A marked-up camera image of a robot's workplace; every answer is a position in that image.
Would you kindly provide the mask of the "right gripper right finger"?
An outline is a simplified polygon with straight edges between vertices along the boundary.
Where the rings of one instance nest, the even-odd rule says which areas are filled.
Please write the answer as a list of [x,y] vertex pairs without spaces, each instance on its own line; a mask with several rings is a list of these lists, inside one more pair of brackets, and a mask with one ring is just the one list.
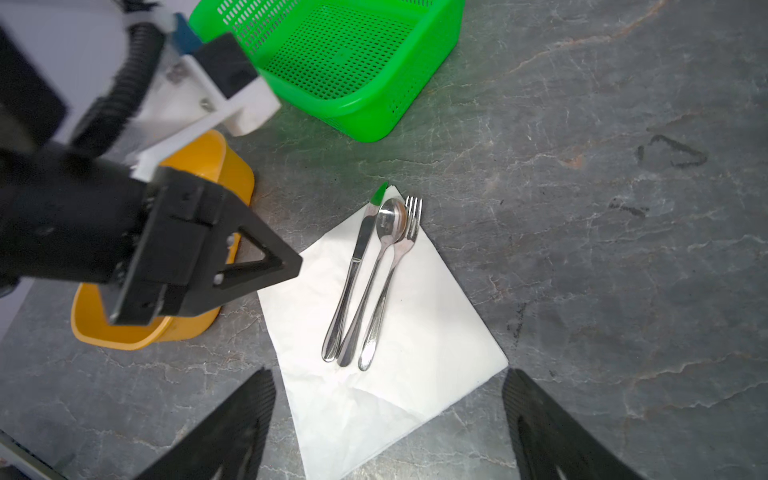
[[638,479],[531,377],[509,369],[502,400],[522,479]]

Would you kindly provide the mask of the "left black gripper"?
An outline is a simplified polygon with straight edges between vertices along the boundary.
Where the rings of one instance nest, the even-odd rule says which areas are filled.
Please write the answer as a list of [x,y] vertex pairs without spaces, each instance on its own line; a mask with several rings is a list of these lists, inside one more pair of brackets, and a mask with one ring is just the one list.
[[225,187],[48,143],[1,152],[1,291],[27,277],[107,286],[108,321],[194,317],[296,277],[301,256]]

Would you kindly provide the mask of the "silver fork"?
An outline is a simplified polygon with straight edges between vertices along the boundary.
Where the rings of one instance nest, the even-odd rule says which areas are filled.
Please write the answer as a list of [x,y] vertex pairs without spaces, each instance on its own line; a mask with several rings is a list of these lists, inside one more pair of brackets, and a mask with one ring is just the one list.
[[402,258],[414,247],[420,230],[423,207],[422,199],[416,196],[408,196],[405,201],[405,207],[407,212],[405,236],[394,244],[394,258],[382,292],[373,311],[371,322],[366,332],[363,347],[358,359],[358,368],[361,371],[367,371],[373,362],[381,339],[392,279]]

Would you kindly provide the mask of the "silver spoon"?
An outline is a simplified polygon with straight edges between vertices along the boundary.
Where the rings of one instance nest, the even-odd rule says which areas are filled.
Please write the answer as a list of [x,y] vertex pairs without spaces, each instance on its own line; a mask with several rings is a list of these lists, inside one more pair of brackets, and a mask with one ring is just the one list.
[[351,326],[342,341],[341,350],[337,359],[337,364],[340,367],[347,367],[352,363],[353,356],[357,349],[357,342],[363,324],[364,313],[379,266],[386,251],[403,237],[406,223],[407,210],[404,201],[398,197],[386,200],[376,217],[376,232],[380,241],[380,250],[351,322]]

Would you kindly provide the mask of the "white paper napkin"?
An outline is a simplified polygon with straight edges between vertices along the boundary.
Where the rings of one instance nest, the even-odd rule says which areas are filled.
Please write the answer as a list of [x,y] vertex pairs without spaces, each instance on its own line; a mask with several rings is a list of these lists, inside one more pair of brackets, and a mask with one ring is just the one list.
[[[425,233],[395,271],[370,368],[322,359],[362,217],[355,212],[308,247],[296,278],[259,294],[309,479],[348,475],[508,364]],[[377,255],[371,241],[354,300]],[[391,261],[383,256],[374,294],[382,291]]]

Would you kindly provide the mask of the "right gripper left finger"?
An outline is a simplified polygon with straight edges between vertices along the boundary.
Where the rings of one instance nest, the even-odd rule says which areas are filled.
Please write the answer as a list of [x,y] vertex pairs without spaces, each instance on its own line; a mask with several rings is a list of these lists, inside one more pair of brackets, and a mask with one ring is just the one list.
[[255,479],[276,400],[272,372],[262,368],[140,479]]

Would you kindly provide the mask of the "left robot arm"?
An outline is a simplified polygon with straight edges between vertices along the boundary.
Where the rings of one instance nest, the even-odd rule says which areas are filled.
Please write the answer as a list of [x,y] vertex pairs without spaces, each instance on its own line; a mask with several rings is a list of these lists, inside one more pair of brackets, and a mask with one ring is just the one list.
[[192,317],[296,277],[301,256],[212,180],[168,165],[280,103],[230,31],[159,1],[1,5],[1,293],[97,286],[109,322]]

